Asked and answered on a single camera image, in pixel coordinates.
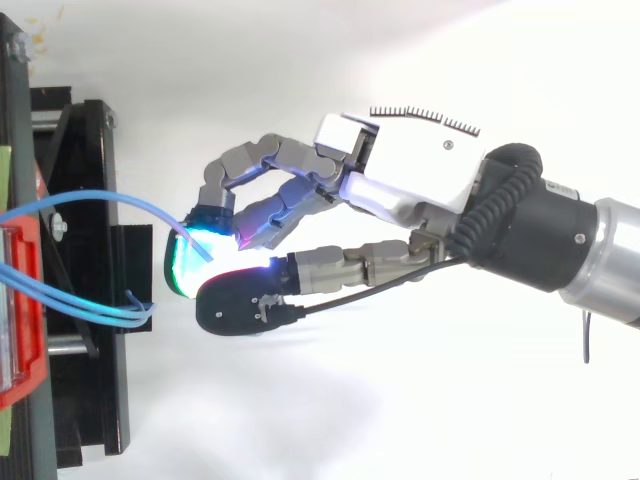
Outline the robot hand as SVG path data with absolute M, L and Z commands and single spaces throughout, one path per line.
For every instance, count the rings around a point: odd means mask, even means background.
M 168 237 L 165 282 L 195 301 L 203 330 L 245 336 L 309 314 L 289 296 L 357 287 L 367 297 L 418 280 L 445 266 L 484 158 L 478 128 L 411 107 L 329 114 L 308 144 L 274 133 L 246 142 L 206 166 L 186 234 Z M 271 256 L 303 218 L 339 205 L 410 237 Z

